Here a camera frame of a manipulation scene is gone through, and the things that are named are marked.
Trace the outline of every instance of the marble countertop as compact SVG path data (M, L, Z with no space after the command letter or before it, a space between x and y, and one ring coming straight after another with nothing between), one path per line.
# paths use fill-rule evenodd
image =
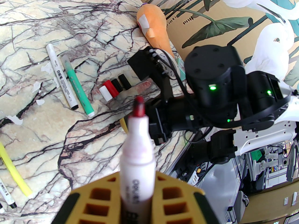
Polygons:
M133 98L159 94L127 59L148 44L136 23L140 0L0 0L0 141L33 191L27 198L3 163L0 177L18 208L0 223L50 223L71 189L119 170L126 137L119 119ZM72 111L56 84L46 45L68 55L95 110ZM134 85L105 102L102 83L125 73ZM173 84L178 94L177 84ZM181 133L155 149L164 172L184 146Z

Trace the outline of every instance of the green marker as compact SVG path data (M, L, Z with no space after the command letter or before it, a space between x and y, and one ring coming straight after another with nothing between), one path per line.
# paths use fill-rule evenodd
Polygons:
M90 104L90 101L88 100L67 55L64 55L62 57L62 63L66 70L66 73L68 74L68 77L69 77L70 82L74 88L74 91L75 91L78 99L80 100L80 103L83 106L83 109L85 110L86 114L89 117L93 117L95 115L94 109L93 109L92 105Z

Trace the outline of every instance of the white sticker residue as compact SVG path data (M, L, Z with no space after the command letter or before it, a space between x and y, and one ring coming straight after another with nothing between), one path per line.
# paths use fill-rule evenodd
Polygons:
M40 85L41 83L36 81L34 84L33 84L33 90L32 90L32 93L38 91L40 89Z
M46 72L48 72L49 74L51 74L51 73L54 71L51 62L48 62L48 64L46 64L45 66L42 66L42 67L40 68L40 70L41 70L41 71L46 71Z
M145 16L145 14L143 14L138 19L138 25L141 28L142 33L145 35L147 33L147 30L150 28L150 24Z
M58 82L58 79L56 77L53 78L53 80L55 81L56 83L56 88L58 88L60 85L59 85L59 82Z
M43 99L37 99L37 100L36 100L36 103L37 103L38 105L42 105L44 102L45 102L45 101L44 101Z
M7 116L12 122L14 122L16 125L21 125L23 123L22 119L19 119L17 116Z

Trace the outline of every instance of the orange plush toy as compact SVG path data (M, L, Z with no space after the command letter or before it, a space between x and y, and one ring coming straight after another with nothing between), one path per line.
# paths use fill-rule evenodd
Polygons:
M137 12L137 22L152 47L163 49L174 58L166 31L166 18L158 6L143 3Z

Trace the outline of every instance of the red marker cap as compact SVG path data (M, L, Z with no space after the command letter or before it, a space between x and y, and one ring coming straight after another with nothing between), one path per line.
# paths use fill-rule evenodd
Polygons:
M117 91L117 89L114 87L114 85L111 83L110 80L105 81L103 85L106 86L107 90L109 91L109 93L112 95L113 98L118 96L119 92Z

